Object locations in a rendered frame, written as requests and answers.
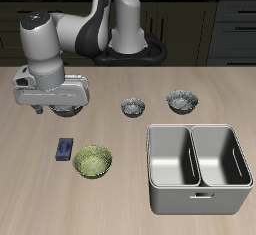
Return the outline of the dark kitchen cupboards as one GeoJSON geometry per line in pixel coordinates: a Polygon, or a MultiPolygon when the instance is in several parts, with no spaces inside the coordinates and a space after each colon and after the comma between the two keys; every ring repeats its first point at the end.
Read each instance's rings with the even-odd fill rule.
{"type": "MultiPolygon", "coordinates": [[[[153,33],[168,50],[165,66],[206,64],[218,0],[140,0],[141,27],[153,33]]],[[[87,16],[92,0],[0,0],[0,66],[27,63],[19,21],[24,14],[49,12],[87,16]]]]}

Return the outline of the flat black base plate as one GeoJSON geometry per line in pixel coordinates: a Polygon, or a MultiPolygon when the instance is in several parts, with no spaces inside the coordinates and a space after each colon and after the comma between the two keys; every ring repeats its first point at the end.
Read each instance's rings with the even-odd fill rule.
{"type": "Polygon", "coordinates": [[[153,33],[146,33],[146,48],[135,54],[121,54],[107,47],[93,59],[99,67],[157,67],[167,57],[166,46],[153,33]]]}

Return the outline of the small grey fluted bowl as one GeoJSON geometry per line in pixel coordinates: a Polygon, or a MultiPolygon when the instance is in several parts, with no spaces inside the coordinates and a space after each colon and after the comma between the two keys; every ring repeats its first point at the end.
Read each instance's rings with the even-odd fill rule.
{"type": "Polygon", "coordinates": [[[196,95],[187,90],[175,90],[166,96],[170,109],[176,114],[185,115],[191,113],[199,100],[196,95]]]}
{"type": "Polygon", "coordinates": [[[82,106],[71,105],[50,105],[49,108],[60,117],[73,117],[83,109],[82,106]]]}
{"type": "Polygon", "coordinates": [[[145,103],[138,98],[129,98],[121,103],[121,110],[126,116],[137,118],[144,112],[145,103]]]}

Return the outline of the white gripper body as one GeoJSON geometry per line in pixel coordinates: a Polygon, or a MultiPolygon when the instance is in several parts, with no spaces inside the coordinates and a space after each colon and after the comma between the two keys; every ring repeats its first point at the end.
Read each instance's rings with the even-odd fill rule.
{"type": "Polygon", "coordinates": [[[64,83],[52,91],[15,86],[13,93],[21,105],[86,106],[90,99],[88,80],[81,75],[66,75],[64,83]]]}

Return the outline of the dark blue cream cheese box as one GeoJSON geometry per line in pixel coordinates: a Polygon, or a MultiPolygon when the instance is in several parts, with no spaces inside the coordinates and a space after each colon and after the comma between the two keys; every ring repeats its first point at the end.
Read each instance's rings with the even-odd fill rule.
{"type": "Polygon", "coordinates": [[[60,138],[55,159],[57,161],[69,161],[71,158],[72,147],[73,147],[72,138],[60,138]]]}

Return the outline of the white two-bin basket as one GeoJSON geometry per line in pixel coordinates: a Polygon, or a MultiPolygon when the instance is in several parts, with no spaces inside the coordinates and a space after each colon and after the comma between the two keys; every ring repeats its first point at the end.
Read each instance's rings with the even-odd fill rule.
{"type": "Polygon", "coordinates": [[[254,186],[229,125],[152,124],[146,145],[150,206],[156,214],[235,214],[254,186]]]}

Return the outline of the green bowl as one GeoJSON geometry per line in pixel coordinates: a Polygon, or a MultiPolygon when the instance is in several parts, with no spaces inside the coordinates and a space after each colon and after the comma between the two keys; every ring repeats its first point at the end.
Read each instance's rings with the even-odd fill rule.
{"type": "Polygon", "coordinates": [[[111,152],[102,146],[91,145],[80,149],[73,158],[73,167],[84,178],[104,176],[112,165],[111,152]]]}

